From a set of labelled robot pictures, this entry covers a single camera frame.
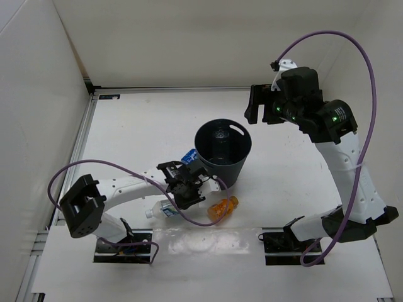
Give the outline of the clear bottle green blue label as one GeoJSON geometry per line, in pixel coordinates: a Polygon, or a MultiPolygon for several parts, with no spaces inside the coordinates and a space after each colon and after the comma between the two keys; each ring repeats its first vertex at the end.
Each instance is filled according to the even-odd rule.
{"type": "Polygon", "coordinates": [[[158,201],[151,209],[145,211],[145,216],[147,219],[155,218],[158,220],[182,217],[168,199],[158,201]]]}

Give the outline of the clear bottle without label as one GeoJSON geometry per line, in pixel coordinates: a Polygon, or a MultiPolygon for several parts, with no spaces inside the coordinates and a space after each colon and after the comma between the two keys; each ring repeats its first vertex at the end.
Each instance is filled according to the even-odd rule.
{"type": "Polygon", "coordinates": [[[220,127],[212,132],[212,158],[215,165],[232,165],[230,154],[230,130],[229,127],[220,127]]]}

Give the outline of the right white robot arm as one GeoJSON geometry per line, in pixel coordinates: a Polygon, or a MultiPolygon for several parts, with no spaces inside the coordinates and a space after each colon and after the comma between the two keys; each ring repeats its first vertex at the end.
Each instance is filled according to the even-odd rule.
{"type": "Polygon", "coordinates": [[[399,215],[397,208],[384,203],[365,164],[358,162],[358,127],[349,105],[340,99],[325,101],[317,72],[309,67],[282,72],[276,85],[251,86],[245,118],[250,124],[257,123],[259,106],[263,106],[263,122],[297,125],[326,161],[341,199],[341,205],[333,210],[286,224],[285,248],[296,252],[306,240],[334,238],[346,215],[349,218],[338,238],[341,243],[364,240],[380,225],[394,221],[399,215]]]}

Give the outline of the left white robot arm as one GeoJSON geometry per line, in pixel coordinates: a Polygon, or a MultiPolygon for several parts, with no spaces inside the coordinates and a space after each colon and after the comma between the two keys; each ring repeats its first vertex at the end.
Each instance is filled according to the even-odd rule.
{"type": "Polygon", "coordinates": [[[126,176],[96,180],[91,174],[77,179],[59,201],[59,208],[72,238],[95,235],[111,242],[118,251],[132,246],[132,234],[123,218],[115,218],[108,211],[118,205],[149,196],[165,196],[167,205],[149,210],[147,216],[167,209],[174,213],[188,209],[219,191],[219,185],[203,167],[193,167],[178,161],[158,164],[143,173],[124,169],[126,176]]]}

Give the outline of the dark grey plastic bin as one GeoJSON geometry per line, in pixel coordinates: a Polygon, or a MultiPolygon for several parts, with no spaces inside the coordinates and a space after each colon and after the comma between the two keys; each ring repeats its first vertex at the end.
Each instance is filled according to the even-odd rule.
{"type": "Polygon", "coordinates": [[[211,120],[198,129],[194,142],[198,160],[207,172],[232,187],[252,148],[246,128],[233,120],[211,120]]]}

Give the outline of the orange juice bottle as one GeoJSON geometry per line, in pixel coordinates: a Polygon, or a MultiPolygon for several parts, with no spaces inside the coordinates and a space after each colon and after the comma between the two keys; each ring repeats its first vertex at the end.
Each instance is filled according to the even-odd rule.
{"type": "Polygon", "coordinates": [[[208,218],[211,222],[215,222],[221,218],[220,222],[222,222],[232,214],[238,205],[239,200],[235,196],[231,196],[229,201],[227,199],[222,199],[207,209],[208,218]]]}

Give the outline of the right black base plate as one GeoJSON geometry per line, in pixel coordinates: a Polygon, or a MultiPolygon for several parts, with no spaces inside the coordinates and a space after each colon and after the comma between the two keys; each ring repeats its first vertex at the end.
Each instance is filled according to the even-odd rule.
{"type": "Polygon", "coordinates": [[[314,239],[299,242],[282,228],[263,228],[258,240],[263,244],[266,266],[299,266],[302,253],[315,242],[314,239]]]}

